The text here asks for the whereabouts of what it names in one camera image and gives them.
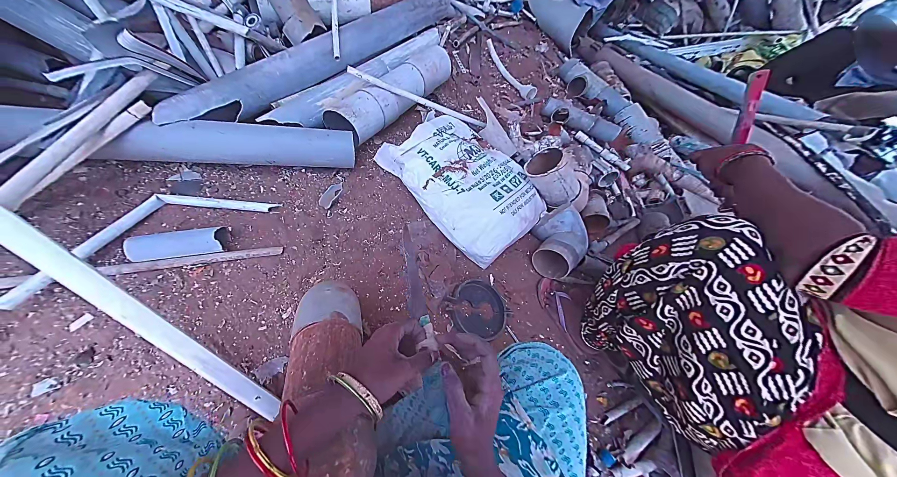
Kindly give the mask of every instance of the wrist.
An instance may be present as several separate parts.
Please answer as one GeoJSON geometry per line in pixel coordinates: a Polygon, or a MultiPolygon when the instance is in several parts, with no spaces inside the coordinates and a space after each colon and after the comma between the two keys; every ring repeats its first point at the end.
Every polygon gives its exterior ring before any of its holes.
{"type": "Polygon", "coordinates": [[[719,178],[728,185],[737,186],[756,182],[769,171],[777,172],[768,157],[751,154],[725,163],[719,168],[719,178]]]}

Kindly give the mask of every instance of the bangle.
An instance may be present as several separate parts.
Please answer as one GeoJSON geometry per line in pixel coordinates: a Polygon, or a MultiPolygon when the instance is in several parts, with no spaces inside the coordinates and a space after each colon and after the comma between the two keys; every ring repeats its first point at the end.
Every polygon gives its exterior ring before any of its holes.
{"type": "Polygon", "coordinates": [[[355,398],[363,403],[364,407],[368,410],[368,414],[370,414],[370,418],[373,419],[375,423],[383,419],[383,408],[380,407],[380,402],[377,401],[374,393],[364,387],[364,384],[359,382],[358,379],[345,372],[339,372],[334,376],[330,376],[328,379],[349,390],[355,398]]]}
{"type": "Polygon", "coordinates": [[[262,426],[258,425],[258,420],[253,420],[252,423],[249,424],[249,432],[246,434],[246,450],[249,452],[249,457],[252,458],[252,462],[256,464],[258,470],[261,470],[265,477],[290,477],[288,473],[282,471],[271,463],[271,460],[268,459],[268,455],[262,451],[262,448],[258,445],[258,440],[256,439],[256,431],[265,433],[262,426]]]}
{"type": "Polygon", "coordinates": [[[292,467],[292,471],[298,477],[305,477],[308,474],[308,460],[305,460],[305,465],[302,471],[299,471],[299,463],[296,461],[296,454],[292,449],[292,437],[290,437],[290,427],[286,422],[286,408],[290,407],[293,414],[296,414],[296,405],[291,400],[284,400],[284,403],[281,404],[281,427],[284,429],[284,445],[286,445],[286,454],[290,457],[290,466],[292,467]]]}
{"type": "Polygon", "coordinates": [[[727,181],[725,179],[722,179],[720,177],[720,173],[722,172],[723,168],[725,168],[726,165],[731,164],[732,162],[734,162],[738,159],[745,158],[745,157],[754,157],[754,156],[766,157],[766,159],[771,164],[776,163],[776,161],[772,158],[772,155],[769,154],[769,151],[764,150],[763,148],[752,144],[752,145],[745,146],[745,148],[743,150],[733,153],[733,154],[729,155],[728,157],[725,157],[724,159],[722,159],[722,161],[719,162],[719,166],[717,166],[717,170],[714,171],[716,178],[721,180],[724,183],[727,183],[727,181]]]}

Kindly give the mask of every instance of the hand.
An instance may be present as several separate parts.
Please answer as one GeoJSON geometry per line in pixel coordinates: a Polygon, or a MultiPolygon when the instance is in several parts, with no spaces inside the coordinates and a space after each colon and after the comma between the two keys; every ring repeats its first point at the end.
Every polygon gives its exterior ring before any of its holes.
{"type": "Polygon", "coordinates": [[[427,350],[412,354],[424,337],[423,329],[413,319],[381,326],[362,346],[346,373],[364,384],[378,402],[387,402],[405,383],[433,364],[427,350]]]}
{"type": "Polygon", "coordinates": [[[449,363],[442,364],[443,388],[448,404],[449,437],[465,475],[498,471],[492,440],[499,422],[501,391],[498,356],[492,346],[471,334],[440,334],[441,346],[450,344],[466,361],[479,363],[464,368],[461,377],[449,363]]]}

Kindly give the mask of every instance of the wood stick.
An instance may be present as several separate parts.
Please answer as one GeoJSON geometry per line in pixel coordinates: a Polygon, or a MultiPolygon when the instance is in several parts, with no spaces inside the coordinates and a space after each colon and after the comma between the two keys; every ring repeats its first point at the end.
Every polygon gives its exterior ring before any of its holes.
{"type": "MultiPolygon", "coordinates": [[[[223,253],[196,254],[183,258],[167,258],[165,260],[151,260],[150,262],[120,263],[118,265],[106,265],[96,267],[104,276],[119,276],[122,274],[134,274],[138,272],[161,271],[164,269],[178,269],[181,267],[196,267],[208,263],[233,262],[236,260],[248,260],[249,258],[262,258],[264,256],[277,256],[284,253],[283,247],[262,247],[258,249],[244,249],[242,251],[225,251],[223,253]]],[[[9,289],[19,286],[31,276],[14,276],[0,278],[0,289],[9,289]]]]}
{"type": "Polygon", "coordinates": [[[363,80],[367,81],[368,83],[371,83],[372,85],[379,86],[389,93],[394,93],[394,94],[396,94],[400,97],[404,97],[408,100],[413,100],[417,104],[425,105],[427,107],[435,109],[436,111],[439,111],[440,113],[447,114],[454,118],[458,118],[459,120],[462,120],[465,123],[470,123],[471,125],[475,125],[477,127],[485,127],[486,126],[486,124],[483,123],[482,121],[475,120],[474,118],[471,118],[470,116],[467,116],[466,114],[462,114],[457,111],[453,111],[453,110],[449,109],[448,107],[445,107],[444,105],[436,104],[435,102],[427,100],[423,97],[419,97],[419,96],[415,95],[414,93],[406,92],[402,88],[399,88],[397,86],[392,86],[389,83],[386,83],[380,79],[375,78],[374,76],[367,75],[364,72],[362,72],[361,70],[357,70],[357,69],[353,68],[352,66],[349,66],[348,68],[346,68],[345,71],[347,73],[353,75],[355,78],[363,79],[363,80]]]}
{"type": "Polygon", "coordinates": [[[25,195],[23,200],[28,200],[40,193],[44,188],[47,188],[65,173],[72,170],[77,164],[86,160],[94,152],[118,138],[118,136],[124,133],[125,130],[142,120],[144,116],[150,114],[150,111],[152,111],[152,108],[146,105],[143,101],[139,101],[131,107],[128,107],[127,111],[124,111],[110,121],[106,128],[93,134],[87,142],[79,146],[77,150],[74,150],[68,158],[61,161],[59,165],[40,180],[40,183],[36,184],[34,188],[25,195]]]}
{"type": "Polygon", "coordinates": [[[26,195],[74,150],[131,104],[156,79],[156,73],[142,70],[84,116],[40,155],[28,162],[0,186],[0,206],[16,210],[26,195]]]}

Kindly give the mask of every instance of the gold bangle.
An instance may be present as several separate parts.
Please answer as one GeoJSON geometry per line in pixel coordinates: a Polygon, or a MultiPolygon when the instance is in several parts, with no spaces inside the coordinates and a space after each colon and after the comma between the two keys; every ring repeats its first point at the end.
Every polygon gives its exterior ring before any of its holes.
{"type": "Polygon", "coordinates": [[[346,374],[345,372],[339,372],[334,376],[330,376],[330,379],[342,385],[345,389],[352,392],[356,398],[358,398],[364,406],[368,409],[370,416],[374,419],[374,422],[379,422],[383,419],[383,408],[380,407],[380,402],[377,401],[374,393],[370,392],[370,390],[364,387],[364,384],[359,382],[355,377],[346,374]]]}
{"type": "Polygon", "coordinates": [[[262,462],[263,466],[274,473],[276,477],[290,477],[289,473],[277,468],[274,463],[271,463],[271,460],[268,459],[268,455],[264,453],[262,447],[258,444],[255,430],[258,429],[264,433],[262,426],[258,426],[258,423],[258,420],[253,420],[249,424],[249,433],[246,434],[246,439],[249,441],[249,445],[252,446],[252,451],[258,456],[258,459],[262,462]]]}

